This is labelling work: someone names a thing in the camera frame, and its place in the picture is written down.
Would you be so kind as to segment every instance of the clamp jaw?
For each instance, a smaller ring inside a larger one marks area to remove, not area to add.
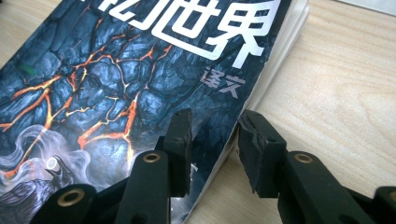
[[[253,192],[278,198],[283,223],[396,223],[396,187],[373,199],[346,189],[316,156],[286,150],[286,141],[261,114],[245,111],[239,156]]]
[[[170,197],[190,192],[191,110],[172,117],[155,150],[138,155],[131,175],[96,192],[86,184],[70,185],[49,197],[31,223],[170,222]]]

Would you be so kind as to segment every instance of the book cover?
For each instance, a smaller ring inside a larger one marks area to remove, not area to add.
[[[290,0],[63,0],[0,70],[0,223],[56,190],[105,189],[192,109],[190,213],[275,43]]]

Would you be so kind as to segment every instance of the wood grain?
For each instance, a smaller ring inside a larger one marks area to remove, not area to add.
[[[0,5],[0,66],[60,0]],[[310,0],[303,32],[258,111],[289,150],[317,155],[345,186],[372,197],[396,186],[396,17]],[[233,152],[189,223],[280,223],[276,200],[251,193]]]

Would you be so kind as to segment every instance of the brass screw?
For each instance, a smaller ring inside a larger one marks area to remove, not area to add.
[[[145,162],[156,162],[161,158],[161,156],[157,153],[150,153],[143,158]]]
[[[302,162],[302,163],[311,163],[314,161],[314,160],[312,160],[312,158],[310,156],[305,155],[303,153],[294,155],[294,159],[296,159],[297,161]]]
[[[84,196],[85,196],[85,191],[83,189],[70,189],[64,194],[62,194],[61,197],[59,197],[58,204],[61,207],[68,207],[81,201],[84,198]]]

